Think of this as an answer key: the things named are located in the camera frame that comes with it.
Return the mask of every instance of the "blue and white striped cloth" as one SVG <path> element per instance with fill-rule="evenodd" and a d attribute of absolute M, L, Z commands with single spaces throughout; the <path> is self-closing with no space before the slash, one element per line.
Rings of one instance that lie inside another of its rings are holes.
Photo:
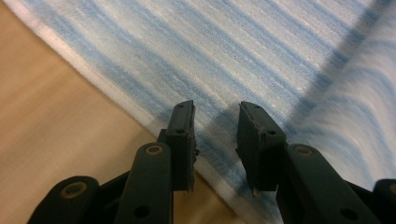
<path fill-rule="evenodd" d="M 234 149 L 238 103 L 261 105 L 341 176 L 396 178 L 396 3 L 6 0 L 37 35 L 153 133 L 194 100 L 203 177 L 247 223 L 254 199 Z"/>

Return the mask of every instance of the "striped towel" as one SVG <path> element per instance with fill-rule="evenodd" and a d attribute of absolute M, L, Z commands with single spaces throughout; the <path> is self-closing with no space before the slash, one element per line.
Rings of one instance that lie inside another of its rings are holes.
<path fill-rule="evenodd" d="M 281 222 L 254 199 L 234 149 L 238 103 L 371 189 L 396 178 L 396 3 L 6 0 L 37 35 L 155 134 L 194 100 L 195 164 L 247 223 Z"/>

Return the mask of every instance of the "brown wooden surface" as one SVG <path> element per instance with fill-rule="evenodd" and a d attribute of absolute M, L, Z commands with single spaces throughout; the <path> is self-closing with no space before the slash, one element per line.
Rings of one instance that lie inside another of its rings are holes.
<path fill-rule="evenodd" d="M 0 223 L 25 223 L 69 176 L 125 172 L 152 141 L 0 3 Z M 196 174 L 195 192 L 175 195 L 175 223 L 243 222 Z"/>

